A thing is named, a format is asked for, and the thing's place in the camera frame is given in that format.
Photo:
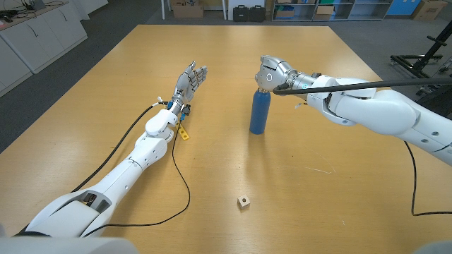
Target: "storage shelf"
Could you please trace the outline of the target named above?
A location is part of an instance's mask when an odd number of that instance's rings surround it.
[[[311,21],[312,16],[295,16],[294,18],[274,18],[273,21]]]
[[[348,20],[363,21],[363,20],[383,20],[382,17],[368,16],[368,15],[350,15]]]
[[[388,0],[356,0],[356,4],[391,4]]]
[[[316,4],[275,4],[276,6],[277,5],[282,5],[282,6],[302,6],[302,5],[305,5],[305,6],[309,6],[309,5],[316,5]]]
[[[391,3],[381,2],[381,3],[356,3],[356,4],[391,4]]]
[[[351,0],[334,0],[334,2],[331,4],[325,4],[325,3],[319,2],[319,5],[332,5],[332,4],[353,4],[353,0],[352,1]]]
[[[333,3],[320,3],[321,0],[315,0],[315,4],[277,4],[275,6],[293,6],[295,17],[292,19],[277,19],[273,14],[273,21],[364,21],[364,20],[383,20],[386,16],[393,0],[333,0]],[[334,13],[328,20],[317,20],[316,9],[319,6],[334,6]]]

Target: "cardboard box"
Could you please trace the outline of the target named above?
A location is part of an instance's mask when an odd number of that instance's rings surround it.
[[[203,6],[173,6],[175,18],[203,18]]]
[[[315,4],[316,0],[298,0],[297,4]]]
[[[434,20],[439,12],[447,6],[447,2],[422,0],[411,14],[413,20]]]
[[[199,6],[199,0],[185,0],[185,6]]]
[[[171,6],[184,6],[185,0],[171,0]]]
[[[317,6],[314,20],[329,20],[334,12],[334,6]]]
[[[275,18],[290,19],[290,18],[293,18],[294,16],[295,16],[295,11],[276,11]]]

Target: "white robotic arm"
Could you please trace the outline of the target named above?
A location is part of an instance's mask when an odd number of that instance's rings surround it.
[[[133,151],[92,187],[63,195],[46,206],[25,232],[53,237],[83,237],[107,224],[121,199],[151,164],[162,158],[173,138],[178,115],[189,114],[188,102],[206,79],[204,66],[194,71],[193,62],[179,77],[171,102],[145,125]],[[89,236],[99,236],[103,229]]]
[[[262,56],[256,74],[259,87],[272,91],[316,87],[335,87],[368,81],[357,78],[332,78],[298,72],[286,61]],[[376,88],[295,95],[307,101],[334,123],[352,126],[362,124],[383,135],[393,135],[434,155],[452,166],[452,121],[421,107],[394,90]]]

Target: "wooden table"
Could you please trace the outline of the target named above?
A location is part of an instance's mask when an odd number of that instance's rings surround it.
[[[452,216],[411,216],[412,164],[401,140],[336,125],[306,105],[295,109],[296,97],[275,95],[266,132],[251,134],[262,54],[307,73],[379,79],[328,27],[140,25],[0,155],[0,222],[15,234],[71,191],[157,96],[170,98],[196,60],[208,66],[208,79],[185,120],[191,138],[175,148],[191,189],[188,210],[104,236],[127,238],[142,253],[408,253],[451,238]],[[133,149],[156,113],[88,185]],[[413,150],[416,211],[452,210],[451,168]],[[243,194],[251,200],[245,211],[237,206]],[[158,222],[186,201],[168,153],[143,173],[112,222]]]

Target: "cabinet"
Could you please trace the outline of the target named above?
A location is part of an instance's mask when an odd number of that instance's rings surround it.
[[[32,73],[40,72],[87,38],[70,4],[2,30],[0,37]]]
[[[275,0],[274,13],[279,6],[291,6],[295,15],[291,19],[275,19],[273,21],[333,21],[333,20],[383,20],[393,0],[291,0],[290,3],[279,4]],[[319,6],[333,6],[334,12],[328,20],[316,20],[315,13]]]
[[[42,14],[64,49],[86,36],[83,26],[70,5]]]
[[[3,30],[0,36],[34,73],[64,50],[42,16]]]
[[[1,82],[0,82],[0,95],[1,95],[1,91],[5,90],[6,86],[4,86]]]
[[[0,96],[31,76],[30,70],[13,50],[0,39]]]

